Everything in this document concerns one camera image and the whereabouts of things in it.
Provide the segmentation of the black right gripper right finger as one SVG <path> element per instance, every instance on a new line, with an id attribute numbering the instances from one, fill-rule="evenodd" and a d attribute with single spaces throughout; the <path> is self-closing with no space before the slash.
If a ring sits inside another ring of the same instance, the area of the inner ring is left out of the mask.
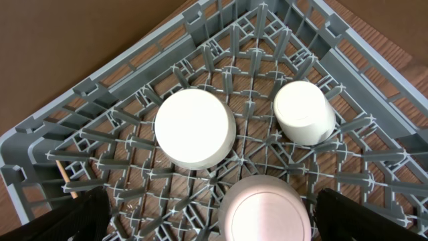
<path id="1" fill-rule="evenodd" d="M 323 241 L 427 241 L 330 188 L 318 193 L 314 220 Z"/>

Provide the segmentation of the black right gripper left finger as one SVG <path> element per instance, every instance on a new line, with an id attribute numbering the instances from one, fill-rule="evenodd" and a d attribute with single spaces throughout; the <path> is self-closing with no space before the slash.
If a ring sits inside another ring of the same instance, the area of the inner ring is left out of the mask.
<path id="1" fill-rule="evenodd" d="M 67 205 L 52 210 L 1 236 L 4 241 L 101 241 L 111 220 L 106 190 L 95 187 Z"/>

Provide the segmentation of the wooden chopstick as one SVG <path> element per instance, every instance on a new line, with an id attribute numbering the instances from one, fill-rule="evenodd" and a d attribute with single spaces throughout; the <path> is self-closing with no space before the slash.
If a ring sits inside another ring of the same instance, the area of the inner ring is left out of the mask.
<path id="1" fill-rule="evenodd" d="M 60 162 L 60 161 L 58 161 L 58 160 L 56 160 L 56 165 L 57 165 L 57 167 L 58 167 L 58 169 L 59 169 L 59 171 L 60 171 L 60 173 L 61 173 L 61 175 L 62 175 L 62 177 L 63 177 L 64 181 L 65 181 L 66 183 L 69 183 L 69 182 L 70 182 L 70 178 L 68 177 L 68 174 L 67 174 L 67 172 L 66 172 L 65 168 L 63 167 L 63 165 L 61 164 L 61 162 Z M 74 199 L 76 199 L 76 198 L 78 197 L 78 194 L 77 194 L 76 192 L 74 192 L 74 191 L 72 191 L 70 194 L 71 194 L 71 196 L 72 196 Z"/>

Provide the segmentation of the small pink plate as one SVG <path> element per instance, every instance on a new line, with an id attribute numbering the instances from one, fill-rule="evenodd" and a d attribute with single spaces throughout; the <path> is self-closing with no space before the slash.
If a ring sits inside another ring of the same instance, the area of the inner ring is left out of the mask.
<path id="1" fill-rule="evenodd" d="M 312 239 L 302 198 L 288 183 L 270 175 L 252 175 L 232 185 L 218 218 L 225 240 Z"/>

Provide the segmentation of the white cup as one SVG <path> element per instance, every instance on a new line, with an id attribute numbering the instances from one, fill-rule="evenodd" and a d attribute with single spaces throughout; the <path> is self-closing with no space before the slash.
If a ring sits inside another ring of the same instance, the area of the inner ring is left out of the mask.
<path id="1" fill-rule="evenodd" d="M 303 80 L 281 87 L 274 98 L 274 114 L 285 136 L 299 145 L 317 145 L 332 133 L 336 117 L 321 89 Z"/>

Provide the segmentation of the pale green bowl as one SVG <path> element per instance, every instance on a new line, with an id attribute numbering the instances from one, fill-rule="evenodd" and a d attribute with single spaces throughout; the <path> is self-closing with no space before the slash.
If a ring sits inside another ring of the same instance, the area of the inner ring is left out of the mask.
<path id="1" fill-rule="evenodd" d="M 231 109 L 200 89 L 184 89 L 159 107 L 154 133 L 164 154 L 190 170 L 216 166 L 229 154 L 236 137 Z"/>

